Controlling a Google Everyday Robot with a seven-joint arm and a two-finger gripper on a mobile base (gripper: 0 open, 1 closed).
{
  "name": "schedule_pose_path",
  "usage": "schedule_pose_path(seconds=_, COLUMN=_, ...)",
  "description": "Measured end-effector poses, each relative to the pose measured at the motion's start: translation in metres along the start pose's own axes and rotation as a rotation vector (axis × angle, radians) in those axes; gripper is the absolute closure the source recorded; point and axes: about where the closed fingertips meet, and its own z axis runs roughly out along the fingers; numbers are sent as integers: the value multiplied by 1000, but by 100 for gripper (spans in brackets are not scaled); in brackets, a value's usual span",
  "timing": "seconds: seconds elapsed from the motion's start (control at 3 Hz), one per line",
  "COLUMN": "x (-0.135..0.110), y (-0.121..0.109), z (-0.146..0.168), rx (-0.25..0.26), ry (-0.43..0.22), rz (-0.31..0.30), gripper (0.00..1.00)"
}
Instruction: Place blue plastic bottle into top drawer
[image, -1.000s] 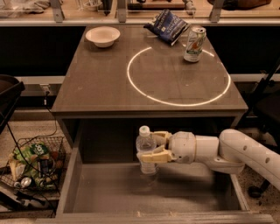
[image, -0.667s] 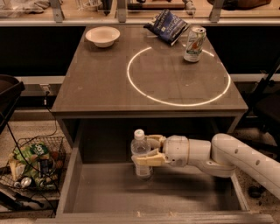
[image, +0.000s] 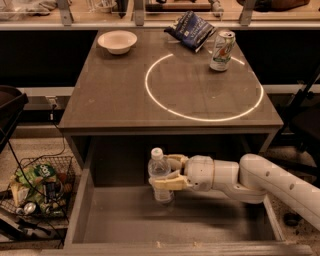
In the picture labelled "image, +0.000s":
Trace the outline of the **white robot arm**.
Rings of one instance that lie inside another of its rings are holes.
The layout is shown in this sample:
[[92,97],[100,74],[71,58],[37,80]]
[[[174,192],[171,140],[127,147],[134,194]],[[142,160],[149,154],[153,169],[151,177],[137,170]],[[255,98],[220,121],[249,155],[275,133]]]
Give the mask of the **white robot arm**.
[[219,190],[234,200],[251,204],[261,203],[271,193],[320,230],[320,189],[259,155],[245,154],[239,162],[208,156],[171,155],[169,159],[173,171],[149,180],[156,189]]

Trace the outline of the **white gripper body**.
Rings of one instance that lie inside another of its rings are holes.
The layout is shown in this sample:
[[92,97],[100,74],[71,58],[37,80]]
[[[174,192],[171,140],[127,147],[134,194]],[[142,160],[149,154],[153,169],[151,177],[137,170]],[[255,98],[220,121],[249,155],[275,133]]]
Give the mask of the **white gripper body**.
[[213,185],[214,160],[208,156],[193,156],[185,164],[184,175],[195,191],[209,191]]

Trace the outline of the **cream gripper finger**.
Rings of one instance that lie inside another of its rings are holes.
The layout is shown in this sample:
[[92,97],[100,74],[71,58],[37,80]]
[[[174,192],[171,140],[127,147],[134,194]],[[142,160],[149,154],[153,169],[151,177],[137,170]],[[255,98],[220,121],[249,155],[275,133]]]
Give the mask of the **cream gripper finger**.
[[166,156],[172,171],[182,170],[189,158],[182,154],[169,154]]
[[191,187],[191,184],[188,182],[187,177],[183,175],[165,179],[150,178],[149,183],[154,188],[160,190],[180,191]]

